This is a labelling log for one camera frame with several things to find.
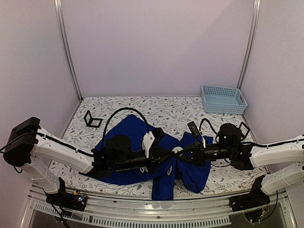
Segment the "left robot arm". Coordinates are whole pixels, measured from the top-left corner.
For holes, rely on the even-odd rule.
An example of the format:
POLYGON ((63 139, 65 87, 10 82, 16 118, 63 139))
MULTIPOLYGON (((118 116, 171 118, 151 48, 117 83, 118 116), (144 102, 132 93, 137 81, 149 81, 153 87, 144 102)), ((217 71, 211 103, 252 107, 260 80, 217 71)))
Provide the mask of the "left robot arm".
POLYGON ((0 152, 6 163, 20 167, 33 177, 46 193, 60 206, 67 206, 71 197, 64 191, 64 183, 56 178, 41 160, 42 157, 65 164, 82 175, 100 179, 145 167, 152 174, 174 152, 158 146, 163 132, 160 128, 147 132, 139 150, 132 151, 131 139, 116 135, 105 141, 100 150, 83 149, 50 134, 31 117, 11 130, 8 142, 0 152))

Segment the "round light blue brooch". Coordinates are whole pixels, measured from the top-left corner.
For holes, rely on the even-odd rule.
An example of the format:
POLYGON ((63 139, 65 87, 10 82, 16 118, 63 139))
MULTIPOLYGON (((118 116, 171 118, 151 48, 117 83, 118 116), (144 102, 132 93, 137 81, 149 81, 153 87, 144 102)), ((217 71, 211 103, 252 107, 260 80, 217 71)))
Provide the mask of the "round light blue brooch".
POLYGON ((178 152, 180 152, 182 150, 183 150, 182 147, 175 147, 175 148, 172 149, 172 152, 174 152, 174 154, 176 154, 176 153, 178 153, 178 152))

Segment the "blue printed t-shirt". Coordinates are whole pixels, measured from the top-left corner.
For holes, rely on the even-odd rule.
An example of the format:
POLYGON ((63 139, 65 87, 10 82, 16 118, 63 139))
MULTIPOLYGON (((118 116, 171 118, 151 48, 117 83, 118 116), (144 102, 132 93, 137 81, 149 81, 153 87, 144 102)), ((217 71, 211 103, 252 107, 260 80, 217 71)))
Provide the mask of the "blue printed t-shirt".
MULTIPOLYGON (((106 135, 108 140, 117 135, 126 135, 131 139, 131 149, 140 149, 140 143, 146 134, 144 121, 131 114, 124 118, 106 135)), ((152 180, 152 200, 172 200, 174 181, 179 179, 183 186, 194 193, 200 193, 206 185, 210 172, 210 162, 205 166, 198 167, 176 158, 170 158, 161 164, 153 174, 149 174, 145 168, 112 172, 110 177, 97 178, 97 180, 115 184, 129 185, 152 180)))

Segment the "light blue plastic basket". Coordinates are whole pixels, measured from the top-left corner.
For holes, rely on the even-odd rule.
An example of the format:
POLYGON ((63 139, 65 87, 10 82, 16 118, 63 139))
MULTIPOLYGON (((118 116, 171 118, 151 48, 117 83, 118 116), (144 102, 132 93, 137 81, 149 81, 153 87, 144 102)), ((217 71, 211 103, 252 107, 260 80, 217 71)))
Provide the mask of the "light blue plastic basket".
POLYGON ((201 98, 206 113, 243 114, 247 102, 237 88, 202 85, 201 98))

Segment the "black brooch box silver brooch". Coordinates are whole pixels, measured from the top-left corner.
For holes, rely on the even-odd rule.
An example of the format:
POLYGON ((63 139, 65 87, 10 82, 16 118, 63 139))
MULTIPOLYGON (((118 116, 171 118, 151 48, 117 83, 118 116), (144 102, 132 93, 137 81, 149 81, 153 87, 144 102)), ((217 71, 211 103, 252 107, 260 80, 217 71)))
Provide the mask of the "black brooch box silver brooch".
POLYGON ((245 139, 250 132, 250 128, 244 122, 241 122, 238 128, 241 131, 242 139, 245 139))

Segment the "black brooch box yellow brooch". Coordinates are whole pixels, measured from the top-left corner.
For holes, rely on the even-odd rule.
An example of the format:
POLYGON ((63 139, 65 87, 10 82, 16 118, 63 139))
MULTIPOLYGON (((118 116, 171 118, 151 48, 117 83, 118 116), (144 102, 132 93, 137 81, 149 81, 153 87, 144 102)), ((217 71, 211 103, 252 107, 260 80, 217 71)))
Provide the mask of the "black brooch box yellow brooch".
POLYGON ((84 121, 87 127, 99 128, 103 120, 101 118, 93 118, 91 112, 87 110, 84 121))

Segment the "right aluminium frame post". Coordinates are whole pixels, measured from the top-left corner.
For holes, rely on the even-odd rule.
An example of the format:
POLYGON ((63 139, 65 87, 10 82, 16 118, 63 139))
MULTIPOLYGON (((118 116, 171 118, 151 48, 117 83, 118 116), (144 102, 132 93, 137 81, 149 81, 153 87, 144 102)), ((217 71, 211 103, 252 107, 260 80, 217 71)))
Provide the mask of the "right aluminium frame post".
POLYGON ((255 37, 257 33, 259 14, 260 14, 261 0, 254 0, 253 10, 252 10, 252 18, 250 22, 249 35, 247 39, 247 45, 245 50, 244 59, 241 66, 241 71, 237 83, 237 89, 242 90, 244 85, 245 77, 247 74, 247 69, 249 66, 250 57, 252 54, 252 50, 254 47, 255 37))

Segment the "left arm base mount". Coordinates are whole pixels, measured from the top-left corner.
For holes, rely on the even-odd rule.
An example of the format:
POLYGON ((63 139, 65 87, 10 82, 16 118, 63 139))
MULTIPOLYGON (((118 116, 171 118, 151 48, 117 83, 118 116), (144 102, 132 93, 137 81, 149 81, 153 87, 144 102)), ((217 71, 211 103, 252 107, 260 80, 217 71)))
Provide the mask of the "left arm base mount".
POLYGON ((59 189, 56 193, 46 193, 47 203, 77 211, 84 211, 87 204, 87 195, 75 191, 73 193, 66 192, 65 182, 61 177, 59 179, 59 189))

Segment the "aluminium frame post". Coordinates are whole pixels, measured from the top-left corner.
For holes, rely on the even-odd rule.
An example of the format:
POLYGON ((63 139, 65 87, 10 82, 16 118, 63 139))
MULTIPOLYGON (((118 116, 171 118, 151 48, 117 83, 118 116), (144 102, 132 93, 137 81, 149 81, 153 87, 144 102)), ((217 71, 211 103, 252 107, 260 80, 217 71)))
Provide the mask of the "aluminium frame post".
POLYGON ((247 45, 245 50, 244 59, 241 66, 241 71, 237 83, 237 89, 242 90, 244 85, 245 77, 247 74, 247 69, 249 66, 250 57, 252 54, 252 50, 254 47, 255 37, 257 33, 259 14, 260 14, 261 0, 254 0, 253 10, 252 10, 252 18, 250 22, 249 35, 247 39, 247 45))
POLYGON ((78 82, 78 79, 76 77, 76 71, 75 67, 73 64, 72 60, 72 55, 68 43, 68 38, 67 38, 67 31, 65 27, 65 22, 64 22, 64 15, 63 15, 63 9, 62 9, 62 1, 61 0, 54 0, 54 6, 55 6, 55 13, 56 13, 56 18, 57 18, 57 24, 58 24, 58 29, 59 29, 59 34, 62 42, 62 47, 64 51, 64 56, 66 59, 68 71, 70 74, 71 82, 76 94, 76 97, 78 101, 83 100, 83 96, 80 90, 80 85, 78 82))

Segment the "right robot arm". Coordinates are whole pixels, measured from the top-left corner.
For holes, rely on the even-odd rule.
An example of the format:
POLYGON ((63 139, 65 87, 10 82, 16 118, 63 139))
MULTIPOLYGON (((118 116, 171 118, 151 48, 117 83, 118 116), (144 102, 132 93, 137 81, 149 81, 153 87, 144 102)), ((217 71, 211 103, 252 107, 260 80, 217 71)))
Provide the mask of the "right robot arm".
POLYGON ((304 179, 304 137, 277 142, 273 144, 257 144, 243 142, 244 137, 240 127, 231 123, 220 126, 217 133, 218 142, 206 144, 198 141, 174 156, 182 161, 196 166, 203 166, 206 161, 217 159, 229 159, 230 165, 241 171, 270 164, 289 163, 289 166, 272 174, 266 174, 257 178, 252 185, 251 193, 246 195, 246 203, 249 207, 256 207, 263 201, 264 196, 304 179))

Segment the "floral patterned tablecloth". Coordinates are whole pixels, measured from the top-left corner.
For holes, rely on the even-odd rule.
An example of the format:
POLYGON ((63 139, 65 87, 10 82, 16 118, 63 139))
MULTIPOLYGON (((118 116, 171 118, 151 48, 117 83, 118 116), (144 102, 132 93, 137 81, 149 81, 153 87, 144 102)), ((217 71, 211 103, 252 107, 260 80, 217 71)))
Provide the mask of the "floral patterned tablecloth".
MULTIPOLYGON (((126 96, 126 97, 89 97, 85 98, 63 139, 74 145, 91 149, 102 139, 103 131, 109 131, 135 109, 137 117, 144 116, 148 124, 160 127, 165 133, 174 138, 181 139, 183 133, 188 131, 187 124, 194 121, 201 127, 205 136, 214 136, 215 132, 224 123, 239 126, 242 116, 233 114, 206 113, 203 110, 200 97, 160 97, 160 96, 126 96), (84 116, 89 110, 93 118, 103 121, 99 128, 87 127, 84 116)), ((101 182, 79 174, 78 171, 52 161, 49 169, 56 176, 61 177, 68 188, 87 190, 90 192, 110 193, 126 196, 152 195, 152 181, 139 182, 132 185, 114 185, 101 182)), ((265 168, 256 168, 251 171, 239 171, 232 168, 225 160, 212 163, 210 174, 203 191, 198 194, 187 190, 181 180, 174 182, 173 195, 187 196, 214 196, 231 194, 250 190, 255 178, 266 173, 265 168)))

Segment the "left aluminium frame post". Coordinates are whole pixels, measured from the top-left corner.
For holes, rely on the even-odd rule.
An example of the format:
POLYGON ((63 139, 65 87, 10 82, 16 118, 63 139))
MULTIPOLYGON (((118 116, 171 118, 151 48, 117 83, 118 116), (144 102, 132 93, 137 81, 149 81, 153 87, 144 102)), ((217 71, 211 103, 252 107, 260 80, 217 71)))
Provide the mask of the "left aluminium frame post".
POLYGON ((62 1, 61 0, 54 0, 54 6, 55 6, 55 13, 56 13, 56 18, 57 18, 57 24, 58 24, 58 29, 59 29, 59 34, 62 42, 62 47, 64 51, 64 56, 66 59, 68 71, 70 74, 71 82, 76 94, 76 97, 78 101, 83 100, 83 96, 80 90, 80 85, 78 82, 78 79, 76 77, 76 71, 75 67, 73 64, 72 60, 72 55, 68 43, 68 38, 67 38, 67 31, 65 27, 65 22, 64 22, 64 15, 63 15, 63 9, 62 9, 62 1))

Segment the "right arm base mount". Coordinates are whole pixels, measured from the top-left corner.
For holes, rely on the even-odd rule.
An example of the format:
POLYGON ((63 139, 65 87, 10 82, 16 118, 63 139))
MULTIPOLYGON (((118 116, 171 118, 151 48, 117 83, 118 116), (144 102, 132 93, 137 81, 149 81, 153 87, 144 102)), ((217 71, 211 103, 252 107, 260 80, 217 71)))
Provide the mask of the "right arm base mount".
POLYGON ((233 212, 258 207, 256 210, 245 212, 245 219, 250 223, 261 222, 269 207, 270 198, 261 190, 264 177, 265 175, 255 179, 249 193, 229 198, 229 206, 233 212))

